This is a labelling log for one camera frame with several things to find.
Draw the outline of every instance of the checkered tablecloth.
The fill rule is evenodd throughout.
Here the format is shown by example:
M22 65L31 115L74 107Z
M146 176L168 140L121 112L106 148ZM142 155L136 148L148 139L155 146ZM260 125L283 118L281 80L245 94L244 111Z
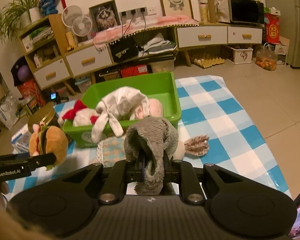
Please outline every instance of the checkered tablecloth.
M269 147L253 124L247 112L228 90L222 77L200 76L176 80L182 109L178 131L181 140L208 134L210 150L206 156L186 155L184 160L194 167L214 163L291 196L287 183ZM62 114L71 109L74 101L57 105ZM50 170L45 167L32 172L27 178L10 180L10 199L17 193L75 171L88 165L96 156L96 148L77 148L69 145L66 161ZM128 188L131 193L133 185Z

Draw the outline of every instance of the cabinet leg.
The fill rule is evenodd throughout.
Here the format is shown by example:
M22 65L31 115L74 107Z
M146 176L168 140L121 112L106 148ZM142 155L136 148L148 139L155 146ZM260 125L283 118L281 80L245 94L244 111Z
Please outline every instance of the cabinet leg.
M94 72L90 73L90 76L91 76L92 84L95 84L96 83L96 76L95 76Z
M68 81L65 80L63 83L65 84L66 88L69 90L70 94L74 96L75 92L74 92L73 88L69 85Z
M187 66L191 67L191 61L190 61L190 57L189 57L188 51L184 50L183 53L185 54L185 58L186 58L186 61L187 61Z

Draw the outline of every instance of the drawer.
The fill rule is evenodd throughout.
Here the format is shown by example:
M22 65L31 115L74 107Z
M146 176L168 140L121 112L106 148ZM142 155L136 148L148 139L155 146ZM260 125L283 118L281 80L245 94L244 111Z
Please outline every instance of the drawer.
M112 64L107 49L99 52L94 46L67 56L74 77Z
M226 26L200 26L178 28L179 48L227 44Z
M34 73L41 90L70 78L70 74L63 59L57 60Z
M262 29L247 27L228 27L228 43L257 44L262 41Z

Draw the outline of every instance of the purple balloon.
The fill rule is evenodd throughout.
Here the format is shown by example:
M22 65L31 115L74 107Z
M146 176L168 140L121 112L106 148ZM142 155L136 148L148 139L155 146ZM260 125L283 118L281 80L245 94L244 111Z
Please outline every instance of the purple balloon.
M31 78L31 71L27 65L23 65L18 70L18 78L21 82L26 82Z

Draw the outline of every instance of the hamburger plush toy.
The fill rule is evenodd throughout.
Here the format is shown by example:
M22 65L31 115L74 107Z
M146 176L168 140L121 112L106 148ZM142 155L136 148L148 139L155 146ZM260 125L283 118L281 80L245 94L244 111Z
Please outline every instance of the hamburger plush toy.
M68 139L65 133L56 126L47 126L44 122L33 125L34 133L29 140L31 157L53 153L57 160L53 165L46 166L47 171L62 164L67 156Z

